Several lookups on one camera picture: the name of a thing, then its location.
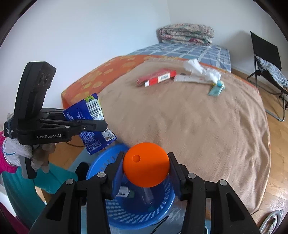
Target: blue plaid bed sheet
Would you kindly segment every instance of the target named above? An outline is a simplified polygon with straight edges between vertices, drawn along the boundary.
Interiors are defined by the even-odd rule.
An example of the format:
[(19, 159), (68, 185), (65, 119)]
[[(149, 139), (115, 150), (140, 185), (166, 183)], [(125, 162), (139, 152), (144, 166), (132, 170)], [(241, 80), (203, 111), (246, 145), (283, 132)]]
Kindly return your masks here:
[(215, 66), (231, 72), (231, 61), (229, 50), (223, 49), (217, 45), (211, 47), (159, 43), (148, 46), (144, 49), (136, 50), (129, 55), (165, 55), (168, 57), (179, 57), (184, 59), (198, 59), (199, 62)]

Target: teal pants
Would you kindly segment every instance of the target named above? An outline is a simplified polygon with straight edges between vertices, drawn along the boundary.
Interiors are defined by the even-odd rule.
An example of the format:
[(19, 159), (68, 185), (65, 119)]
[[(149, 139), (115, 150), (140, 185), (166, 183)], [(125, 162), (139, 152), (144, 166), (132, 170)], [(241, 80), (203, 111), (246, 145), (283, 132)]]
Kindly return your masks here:
[(69, 178), (78, 181), (74, 172), (67, 171), (50, 163), (50, 171), (45, 174), (38, 170), (35, 179), (24, 179), (19, 167), (15, 174), (3, 172), (3, 182), (11, 205), (23, 224), (31, 228), (45, 207), (45, 203), (36, 193), (35, 186), (54, 194)]

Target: orange ball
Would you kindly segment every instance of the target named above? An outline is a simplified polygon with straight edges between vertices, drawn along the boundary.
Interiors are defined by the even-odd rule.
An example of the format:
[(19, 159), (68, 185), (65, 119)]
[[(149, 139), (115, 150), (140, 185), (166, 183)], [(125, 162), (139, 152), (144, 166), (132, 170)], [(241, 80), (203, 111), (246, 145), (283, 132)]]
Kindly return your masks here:
[(169, 169), (168, 155), (154, 143), (143, 142), (131, 147), (123, 159), (125, 175), (139, 187), (150, 188), (160, 184)]

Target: screw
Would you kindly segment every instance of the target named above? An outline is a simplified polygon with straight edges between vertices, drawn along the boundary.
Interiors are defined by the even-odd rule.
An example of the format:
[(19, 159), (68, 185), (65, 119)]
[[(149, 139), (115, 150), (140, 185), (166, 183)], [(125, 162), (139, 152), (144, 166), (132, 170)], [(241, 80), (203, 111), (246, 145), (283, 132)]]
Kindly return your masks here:
[(220, 180), (219, 182), (221, 185), (226, 186), (227, 185), (227, 181), (226, 180)]
[(73, 179), (68, 179), (68, 180), (66, 180), (65, 183), (66, 183), (66, 184), (73, 184), (73, 181), (74, 181)]
[(194, 173), (189, 173), (188, 174), (188, 178), (190, 179), (195, 179), (196, 178), (196, 175)]
[(106, 176), (106, 173), (105, 173), (105, 172), (99, 172), (99, 173), (97, 174), (97, 176), (98, 176), (99, 178), (103, 178), (103, 177)]

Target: black folding chair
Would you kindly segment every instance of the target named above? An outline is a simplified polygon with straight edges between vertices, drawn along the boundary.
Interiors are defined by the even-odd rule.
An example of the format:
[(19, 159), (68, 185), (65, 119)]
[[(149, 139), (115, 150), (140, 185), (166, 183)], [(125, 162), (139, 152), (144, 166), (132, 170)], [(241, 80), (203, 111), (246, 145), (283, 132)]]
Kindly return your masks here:
[[(253, 51), (254, 51), (254, 68), (255, 72), (253, 72), (250, 76), (247, 77), (249, 79), (250, 77), (255, 75), (255, 86), (260, 87), (267, 91), (270, 94), (273, 95), (280, 95), (279, 98), (282, 97), (283, 99), (283, 119), (280, 119), (277, 115), (274, 113), (266, 110), (266, 112), (273, 116), (275, 119), (283, 122), (285, 119), (285, 110), (288, 106), (288, 102), (285, 105), (285, 98), (284, 95), (288, 95), (288, 91), (283, 88), (281, 85), (279, 85), (271, 76), (271, 74), (268, 71), (265, 71), (261, 68), (260, 62), (258, 61), (257, 56), (260, 58), (274, 64), (276, 67), (278, 67), (280, 70), (282, 69), (281, 67), (281, 61), (280, 61), (280, 56), (278, 52), (277, 46), (271, 44), (270, 42), (262, 39), (261, 37), (258, 37), (254, 33), (251, 33), (251, 38), (252, 38), (252, 44), (253, 44)], [(261, 87), (260, 85), (257, 84), (257, 76), (263, 76), (266, 80), (268, 80), (271, 84), (273, 84), (276, 88), (278, 88), (281, 92), (280, 93), (272, 93), (269, 90)]]

